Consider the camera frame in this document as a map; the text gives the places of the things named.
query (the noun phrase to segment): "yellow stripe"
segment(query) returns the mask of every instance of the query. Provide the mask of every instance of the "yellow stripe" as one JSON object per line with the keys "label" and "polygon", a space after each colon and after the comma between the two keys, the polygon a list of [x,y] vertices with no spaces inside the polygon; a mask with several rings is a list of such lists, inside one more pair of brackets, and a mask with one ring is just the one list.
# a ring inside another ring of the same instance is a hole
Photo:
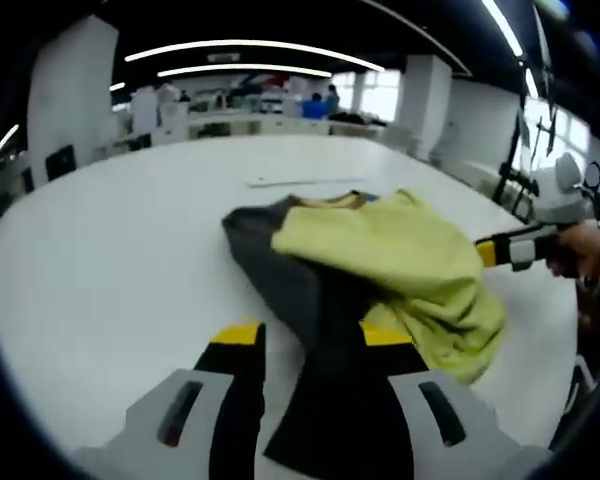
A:
{"label": "yellow stripe", "polygon": [[495,267],[498,265],[496,261],[496,246],[491,240],[479,243],[476,245],[476,249],[482,257],[482,263],[484,263],[485,267]]}
{"label": "yellow stripe", "polygon": [[211,343],[223,343],[228,345],[254,345],[260,322],[247,323],[245,325],[234,325],[218,333],[211,339]]}
{"label": "yellow stripe", "polygon": [[379,347],[382,345],[400,345],[411,343],[411,337],[399,330],[393,328],[374,327],[366,323],[361,323],[364,339],[368,347]]}

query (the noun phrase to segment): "white round table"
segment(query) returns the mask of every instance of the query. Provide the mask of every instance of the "white round table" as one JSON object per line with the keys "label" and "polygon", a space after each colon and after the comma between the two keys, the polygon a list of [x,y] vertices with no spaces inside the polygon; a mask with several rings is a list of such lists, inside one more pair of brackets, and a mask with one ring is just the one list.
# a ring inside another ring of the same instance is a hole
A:
{"label": "white round table", "polygon": [[[351,180],[245,184],[261,176]],[[0,349],[8,371],[66,452],[113,437],[127,407],[174,370],[192,368],[230,324],[267,322],[267,378],[293,384],[302,352],[232,260],[222,217],[292,192],[325,198],[398,187],[428,200],[471,239],[519,225],[433,168],[355,138],[201,140],[127,154],[54,181],[0,221]],[[573,282],[552,278],[542,264],[485,277],[509,321],[473,389],[495,408],[504,432],[547,446],[575,361]],[[275,407],[267,398],[267,408]]]}

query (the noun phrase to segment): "desk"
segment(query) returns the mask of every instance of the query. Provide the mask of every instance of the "desk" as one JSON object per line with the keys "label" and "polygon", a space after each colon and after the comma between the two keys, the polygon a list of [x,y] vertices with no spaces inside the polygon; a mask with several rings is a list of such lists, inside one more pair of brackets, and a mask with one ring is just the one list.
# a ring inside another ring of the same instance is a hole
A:
{"label": "desk", "polygon": [[[244,182],[287,174],[366,180],[258,189]],[[461,183],[360,138],[198,140],[129,153],[51,182],[0,221],[6,366],[67,451],[115,435],[129,405],[175,369],[191,368],[230,324],[267,322],[267,378],[273,368],[291,382],[302,358],[297,342],[233,262],[221,218],[291,192],[320,198],[397,187],[427,199],[472,239],[519,225]],[[546,446],[575,361],[573,282],[552,278],[541,264],[485,275],[510,318],[501,350],[473,388],[495,407],[506,433]]]}

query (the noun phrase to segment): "ceiling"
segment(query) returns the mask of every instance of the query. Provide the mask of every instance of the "ceiling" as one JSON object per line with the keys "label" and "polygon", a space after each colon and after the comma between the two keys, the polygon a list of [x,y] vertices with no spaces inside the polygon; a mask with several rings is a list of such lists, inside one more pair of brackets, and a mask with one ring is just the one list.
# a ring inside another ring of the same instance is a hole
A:
{"label": "ceiling", "polygon": [[[124,61],[127,55],[151,48],[228,38],[310,45],[402,70],[407,54],[436,54],[457,75],[514,92],[522,86],[517,60],[481,0],[304,0],[288,4],[280,0],[204,4],[164,0],[143,6],[131,0],[13,2],[0,3],[0,138],[14,123],[26,124],[29,76],[37,50],[90,13],[120,31],[112,83],[125,82],[127,89],[156,82],[161,70],[204,65],[207,54],[221,51],[240,53],[241,63],[356,70],[352,64],[329,57],[262,47],[194,49]],[[496,2],[516,33],[526,61],[539,68],[540,44],[531,2]],[[544,15],[543,22],[550,24],[547,35],[552,55],[556,49],[567,48],[554,58],[558,102],[600,123],[600,73],[583,66],[587,58],[578,55],[563,25],[552,24]]]}

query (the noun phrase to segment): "human hand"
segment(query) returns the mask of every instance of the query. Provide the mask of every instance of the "human hand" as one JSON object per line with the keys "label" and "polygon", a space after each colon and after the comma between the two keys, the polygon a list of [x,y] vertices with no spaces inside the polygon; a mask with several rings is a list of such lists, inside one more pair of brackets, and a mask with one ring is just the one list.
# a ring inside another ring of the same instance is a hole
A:
{"label": "human hand", "polygon": [[[575,225],[560,233],[560,245],[571,249],[577,257],[578,273],[583,277],[600,274],[600,229],[594,225]],[[547,266],[554,276],[562,276],[568,266],[555,260],[547,260]]]}

